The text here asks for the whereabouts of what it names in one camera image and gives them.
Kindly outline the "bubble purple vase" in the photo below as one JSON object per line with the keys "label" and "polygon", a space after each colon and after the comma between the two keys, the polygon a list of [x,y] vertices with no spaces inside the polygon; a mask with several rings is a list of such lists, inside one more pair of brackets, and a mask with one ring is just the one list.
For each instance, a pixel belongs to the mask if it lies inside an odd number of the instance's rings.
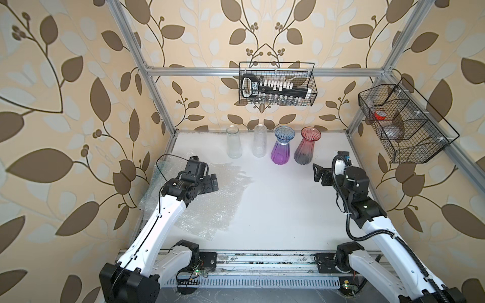
{"label": "bubble purple vase", "polygon": [[279,126],[274,131],[276,142],[271,153],[274,164],[284,165],[290,158],[290,141],[295,137],[295,131],[289,126]]}

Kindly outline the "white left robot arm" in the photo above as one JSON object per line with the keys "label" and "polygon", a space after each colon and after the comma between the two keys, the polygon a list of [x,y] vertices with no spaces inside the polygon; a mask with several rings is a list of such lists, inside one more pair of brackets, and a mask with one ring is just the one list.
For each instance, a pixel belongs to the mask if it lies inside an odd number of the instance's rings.
{"label": "white left robot arm", "polygon": [[107,263],[99,274],[106,302],[155,302],[166,281],[188,273],[179,280],[188,286],[199,274],[200,247],[180,240],[156,261],[172,227],[199,195],[218,191],[217,176],[209,173],[208,164],[192,156],[184,170],[161,187],[155,209],[132,245],[115,264]]}

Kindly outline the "clear bubble wrap sheet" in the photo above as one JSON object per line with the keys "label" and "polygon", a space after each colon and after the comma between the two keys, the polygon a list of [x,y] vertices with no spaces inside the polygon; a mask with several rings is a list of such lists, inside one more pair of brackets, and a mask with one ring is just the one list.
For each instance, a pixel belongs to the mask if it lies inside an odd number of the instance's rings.
{"label": "clear bubble wrap sheet", "polygon": [[243,193],[253,179],[230,163],[210,164],[217,176],[219,190],[197,196],[178,218],[175,226],[191,235],[211,241],[217,232],[231,225]]}
{"label": "clear bubble wrap sheet", "polygon": [[145,217],[150,217],[158,205],[158,195],[166,180],[176,178],[180,171],[185,169],[187,160],[194,155],[193,152],[168,155],[154,164],[150,185],[141,198],[139,208]]}

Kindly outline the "bubble pink vase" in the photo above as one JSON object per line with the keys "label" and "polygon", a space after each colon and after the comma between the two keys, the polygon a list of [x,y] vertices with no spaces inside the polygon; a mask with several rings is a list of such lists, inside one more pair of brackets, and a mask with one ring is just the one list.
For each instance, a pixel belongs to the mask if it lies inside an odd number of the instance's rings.
{"label": "bubble pink vase", "polygon": [[300,165],[307,165],[313,160],[314,144],[322,137],[321,132],[314,127],[301,130],[302,140],[294,153],[294,160]]}

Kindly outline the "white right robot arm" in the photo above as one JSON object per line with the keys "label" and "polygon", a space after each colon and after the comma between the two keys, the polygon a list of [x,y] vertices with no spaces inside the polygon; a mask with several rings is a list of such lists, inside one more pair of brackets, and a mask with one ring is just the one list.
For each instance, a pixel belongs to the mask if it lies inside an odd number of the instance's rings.
{"label": "white right robot arm", "polygon": [[341,273],[363,276],[389,302],[465,302],[447,287],[400,237],[386,211],[369,196],[370,180],[348,152],[329,168],[313,164],[314,181],[332,187],[342,201],[349,242],[337,246],[331,264]]}

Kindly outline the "bubble clear vase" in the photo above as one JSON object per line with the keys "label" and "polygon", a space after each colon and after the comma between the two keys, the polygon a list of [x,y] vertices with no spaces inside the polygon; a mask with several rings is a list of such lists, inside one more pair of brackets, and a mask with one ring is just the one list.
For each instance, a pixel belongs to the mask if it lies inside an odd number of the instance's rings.
{"label": "bubble clear vase", "polygon": [[254,128],[252,152],[255,157],[262,158],[266,155],[266,132],[267,128],[263,124]]}

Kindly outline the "clear ribbed glass vase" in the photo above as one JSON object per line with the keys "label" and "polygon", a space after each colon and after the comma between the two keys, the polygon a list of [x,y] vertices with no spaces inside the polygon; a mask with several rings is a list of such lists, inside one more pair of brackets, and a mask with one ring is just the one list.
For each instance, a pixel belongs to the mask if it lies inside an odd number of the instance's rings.
{"label": "clear ribbed glass vase", "polygon": [[241,157],[243,150],[240,139],[239,128],[231,125],[226,129],[227,135],[227,155],[232,159]]}

